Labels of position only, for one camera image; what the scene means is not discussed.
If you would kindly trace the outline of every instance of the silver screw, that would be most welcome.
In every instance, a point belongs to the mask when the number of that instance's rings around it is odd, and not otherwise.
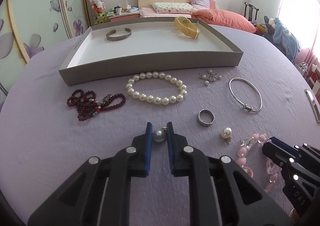
[[[231,162],[231,158],[227,155],[224,155],[223,157],[221,157],[221,161],[223,163],[230,163]]]
[[[135,153],[137,149],[134,146],[129,146],[126,151],[127,153]]]
[[[98,162],[99,162],[98,157],[93,156],[89,158],[89,164],[96,164]]]
[[[185,147],[183,148],[183,150],[184,150],[186,153],[192,153],[192,152],[193,152],[193,147],[187,145],[187,146],[185,146]]]

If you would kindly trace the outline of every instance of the pink bed sheet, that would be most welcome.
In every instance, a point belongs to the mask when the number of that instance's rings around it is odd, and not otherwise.
[[[140,18],[143,17],[178,17],[184,16],[187,18],[191,18],[190,14],[175,14],[175,13],[157,13],[153,8],[140,8]]]

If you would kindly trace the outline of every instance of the patterned pillow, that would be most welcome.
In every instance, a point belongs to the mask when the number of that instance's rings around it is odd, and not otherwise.
[[[152,3],[157,13],[182,13],[191,14],[197,9],[188,3]]]
[[[211,0],[191,0],[191,5],[199,10],[210,9]]]

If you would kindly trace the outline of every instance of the purple tablecloth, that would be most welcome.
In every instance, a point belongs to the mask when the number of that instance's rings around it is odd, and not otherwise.
[[[66,86],[58,69],[77,38],[33,57],[0,113],[0,189],[18,216],[27,222],[85,160],[113,156],[129,146],[134,136],[143,134],[147,122],[157,129],[172,121],[175,133],[185,135],[190,145],[216,158],[224,154],[236,158],[241,139],[254,131],[276,136],[290,145],[305,142],[319,148],[320,125],[304,93],[308,85],[292,63],[262,37],[215,28],[244,52],[238,67],[212,68],[222,75],[221,81],[205,87],[198,72],[204,74],[208,69],[166,71],[187,85],[184,101],[162,106],[128,96],[122,108],[85,122],[77,120],[76,109],[67,107],[72,92],[78,88],[93,90],[101,100],[109,93],[125,93],[129,76]],[[248,79],[260,90],[260,112],[248,113],[232,98],[228,82],[233,77]],[[257,94],[247,84],[233,84],[238,98],[259,105]],[[139,81],[135,89],[160,97],[177,94],[175,86],[159,79]],[[215,114],[210,127],[196,121],[202,108]],[[233,130],[230,145],[220,138],[225,126]],[[261,147],[255,145],[247,159],[254,180],[264,188],[268,175]],[[280,179],[271,195],[289,211],[292,206],[282,193],[283,184]],[[188,179],[170,174],[166,143],[153,143],[150,175],[132,179],[130,225],[188,225],[188,199]]]

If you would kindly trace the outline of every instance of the pillow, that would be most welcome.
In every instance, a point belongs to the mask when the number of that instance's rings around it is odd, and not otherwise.
[[[210,9],[211,0],[191,0],[191,5],[197,9]]]
[[[256,28],[242,15],[219,9],[203,9],[193,12],[191,18],[196,18],[208,24],[215,24],[255,33]]]
[[[188,3],[152,3],[157,13],[183,13],[191,14],[197,9]]]

